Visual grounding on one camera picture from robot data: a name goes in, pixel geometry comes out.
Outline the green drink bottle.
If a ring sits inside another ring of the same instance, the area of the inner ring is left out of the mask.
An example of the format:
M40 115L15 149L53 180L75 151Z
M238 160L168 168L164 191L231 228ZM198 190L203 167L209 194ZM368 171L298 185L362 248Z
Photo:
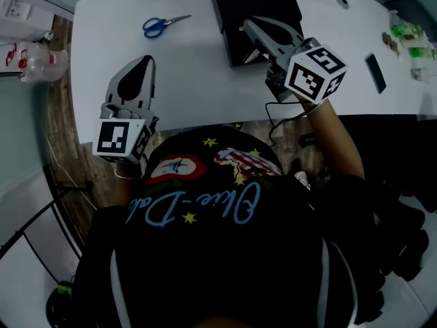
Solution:
M410 47L408 53L412 58L435 59L437 53L432 47Z
M422 27L411 23L392 25L391 32L396 38L406 40L419 39L423 35Z

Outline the small brown object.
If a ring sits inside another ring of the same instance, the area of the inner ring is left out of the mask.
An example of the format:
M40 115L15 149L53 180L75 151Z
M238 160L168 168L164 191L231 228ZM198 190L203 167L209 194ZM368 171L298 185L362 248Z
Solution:
M382 41L390 48L390 50L392 52L394 52L399 57L400 52L398 49L398 45L397 45L396 41L394 41L389 34L384 32L382 34Z

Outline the person's left forearm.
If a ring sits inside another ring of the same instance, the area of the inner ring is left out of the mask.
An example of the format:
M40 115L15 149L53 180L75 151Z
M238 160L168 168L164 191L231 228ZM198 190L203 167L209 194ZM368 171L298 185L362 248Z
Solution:
M142 166L140 164L117 164L114 174L114 205L127 206L143 188Z

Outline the person's black printed shirt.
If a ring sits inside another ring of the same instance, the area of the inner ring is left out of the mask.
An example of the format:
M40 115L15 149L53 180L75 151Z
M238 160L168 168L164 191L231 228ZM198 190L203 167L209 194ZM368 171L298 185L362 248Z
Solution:
M354 313L307 190L224 126L166 139L127 205L94 213L72 296L74 328L348 328Z

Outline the person's grey shoe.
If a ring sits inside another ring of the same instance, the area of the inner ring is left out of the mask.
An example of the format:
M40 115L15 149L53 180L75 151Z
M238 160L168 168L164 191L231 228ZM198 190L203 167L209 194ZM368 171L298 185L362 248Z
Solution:
M304 186L304 187L306 187L309 191L311 190L311 185L310 185L310 182L309 182L309 179L308 179L308 177L307 177L307 174L306 174L306 172L305 171L303 171L303 170L300 170L300 171L297 171L295 174L294 174L294 177Z

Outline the person's right forearm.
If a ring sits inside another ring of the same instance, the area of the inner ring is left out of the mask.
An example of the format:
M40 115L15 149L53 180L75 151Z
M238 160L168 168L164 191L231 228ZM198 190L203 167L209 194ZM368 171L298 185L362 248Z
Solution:
M325 164L332 176L352 175L365 179L365 170L356 144L342 124L329 100L315 106L296 95L307 112Z

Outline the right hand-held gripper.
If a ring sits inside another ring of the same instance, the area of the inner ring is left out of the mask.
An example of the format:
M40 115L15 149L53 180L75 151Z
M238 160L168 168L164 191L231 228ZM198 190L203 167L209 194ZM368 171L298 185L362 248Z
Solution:
M267 72L266 85L278 102L295 94L318 105L339 89L348 65L329 46L304 40L290 25L267 17L247 18L243 28L260 53L274 58L297 47L284 55L284 67L274 65Z

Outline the black metal frame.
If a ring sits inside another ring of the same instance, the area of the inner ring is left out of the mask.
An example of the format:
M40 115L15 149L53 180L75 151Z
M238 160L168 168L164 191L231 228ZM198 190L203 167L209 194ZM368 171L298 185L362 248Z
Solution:
M83 241L64 198L81 190L55 184L48 165L0 190L0 260L23 239L54 281L71 282Z

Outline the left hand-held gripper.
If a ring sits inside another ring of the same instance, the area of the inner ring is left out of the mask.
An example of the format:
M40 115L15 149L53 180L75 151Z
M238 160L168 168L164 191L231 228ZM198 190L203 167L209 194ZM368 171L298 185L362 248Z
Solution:
M155 92L155 77L154 58L144 55L125 65L110 80L105 100L113 102L118 98L127 109L109 103L101 106L92 144L94 156L110 163L140 163L158 122L158 117L149 110ZM140 117L132 112L134 110L146 110L145 116Z

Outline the blue-handled scissors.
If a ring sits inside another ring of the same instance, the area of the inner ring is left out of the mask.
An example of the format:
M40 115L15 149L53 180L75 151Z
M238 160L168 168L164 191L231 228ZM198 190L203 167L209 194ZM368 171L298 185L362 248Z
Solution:
M145 21L142 26L143 35L147 39L157 38L164 32L164 30L166 30L166 28L168 28L168 26L179 21L186 20L190 17L191 15L183 15L168 19L158 17L150 18L149 20Z

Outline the white water dispenser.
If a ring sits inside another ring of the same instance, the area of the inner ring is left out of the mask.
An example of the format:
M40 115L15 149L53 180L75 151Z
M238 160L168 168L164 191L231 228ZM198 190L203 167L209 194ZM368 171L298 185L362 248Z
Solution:
M41 40L52 31L55 15L19 0L0 0L0 40Z

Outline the black office chair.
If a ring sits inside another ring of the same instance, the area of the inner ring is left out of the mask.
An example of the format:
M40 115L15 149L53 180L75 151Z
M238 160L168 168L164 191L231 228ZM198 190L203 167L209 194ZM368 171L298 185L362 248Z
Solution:
M408 283L423 270L425 214L437 213L437 119L355 115L340 122L365 175L332 175L317 205L353 279L354 321L370 323L388 309L388 276Z

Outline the black box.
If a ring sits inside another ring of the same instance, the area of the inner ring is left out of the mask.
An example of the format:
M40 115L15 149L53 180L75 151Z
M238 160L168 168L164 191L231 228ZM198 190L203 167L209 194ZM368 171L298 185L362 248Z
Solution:
M262 16L284 22L302 33L302 14L296 0L212 0L218 28L223 35L230 66L240 64L239 27L245 19Z

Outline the clear water jug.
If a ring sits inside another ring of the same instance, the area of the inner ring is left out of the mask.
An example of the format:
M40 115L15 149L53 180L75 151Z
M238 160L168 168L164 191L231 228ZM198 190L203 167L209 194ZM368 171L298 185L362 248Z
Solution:
M41 47L23 49L18 63L21 80L27 83L55 82L68 69L69 55L66 50L51 51Z
M26 83L37 82L37 60L35 42L21 42L9 44L5 56L7 72L15 73L18 79Z

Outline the clear glass cup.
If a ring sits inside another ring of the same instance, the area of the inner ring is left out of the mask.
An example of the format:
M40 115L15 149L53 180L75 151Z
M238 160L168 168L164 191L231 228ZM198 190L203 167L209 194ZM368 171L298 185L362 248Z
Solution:
M427 67L412 67L410 69L410 75L415 81L423 83L429 83L431 75Z

